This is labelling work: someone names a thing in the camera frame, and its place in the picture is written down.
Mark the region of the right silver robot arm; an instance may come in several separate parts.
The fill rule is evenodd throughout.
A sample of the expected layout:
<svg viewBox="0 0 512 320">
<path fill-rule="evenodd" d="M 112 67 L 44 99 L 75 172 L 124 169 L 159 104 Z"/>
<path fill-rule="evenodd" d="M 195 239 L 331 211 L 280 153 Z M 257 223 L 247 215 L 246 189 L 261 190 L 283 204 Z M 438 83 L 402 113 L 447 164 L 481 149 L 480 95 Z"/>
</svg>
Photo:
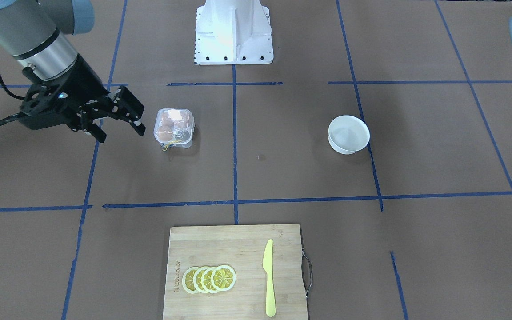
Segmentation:
<svg viewBox="0 0 512 320">
<path fill-rule="evenodd" d="M 89 0 L 0 0 L 0 45 L 31 81 L 20 111 L 0 127 L 14 121 L 31 130 L 67 125 L 102 143 L 107 135 L 95 121 L 112 118 L 144 135 L 144 105 L 124 85 L 108 91 L 67 39 L 91 31 L 94 22 Z"/>
</svg>

